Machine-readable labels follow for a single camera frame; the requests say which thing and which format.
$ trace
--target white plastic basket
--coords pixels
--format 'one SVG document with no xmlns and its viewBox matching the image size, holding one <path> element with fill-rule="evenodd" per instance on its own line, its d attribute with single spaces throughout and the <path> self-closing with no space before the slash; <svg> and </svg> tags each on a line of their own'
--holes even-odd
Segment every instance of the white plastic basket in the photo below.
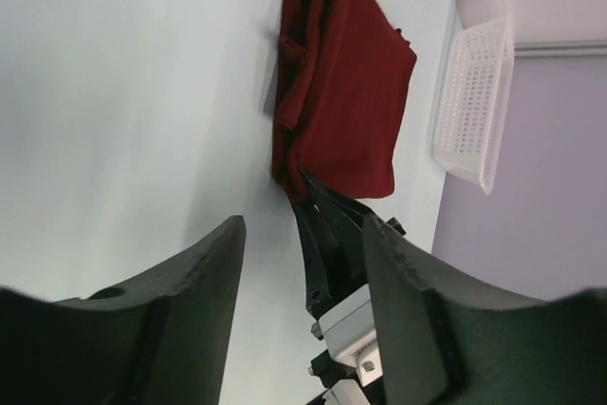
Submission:
<svg viewBox="0 0 607 405">
<path fill-rule="evenodd" d="M 432 155 L 452 175 L 493 188 L 512 70 L 511 21 L 502 17 L 453 38 Z"/>
</svg>

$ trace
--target table surface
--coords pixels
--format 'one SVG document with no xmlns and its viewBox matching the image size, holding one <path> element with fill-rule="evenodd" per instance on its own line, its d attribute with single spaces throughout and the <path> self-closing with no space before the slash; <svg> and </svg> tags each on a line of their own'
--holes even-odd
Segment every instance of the table surface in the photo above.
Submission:
<svg viewBox="0 0 607 405">
<path fill-rule="evenodd" d="M 378 0 L 419 60 L 371 202 L 432 247 L 429 122 L 451 0 Z M 294 219 L 268 173 L 281 0 L 0 0 L 0 283 L 86 297 L 243 214 L 222 405 L 303 404 L 309 335 Z"/>
</svg>

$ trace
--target red cloth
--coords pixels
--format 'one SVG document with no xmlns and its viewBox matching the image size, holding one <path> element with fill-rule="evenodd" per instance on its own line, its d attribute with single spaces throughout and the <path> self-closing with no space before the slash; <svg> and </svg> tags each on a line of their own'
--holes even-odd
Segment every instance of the red cloth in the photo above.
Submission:
<svg viewBox="0 0 607 405">
<path fill-rule="evenodd" d="M 352 198 L 394 191 L 415 61 L 375 0 L 284 0 L 271 171 L 291 199 L 300 167 Z"/>
</svg>

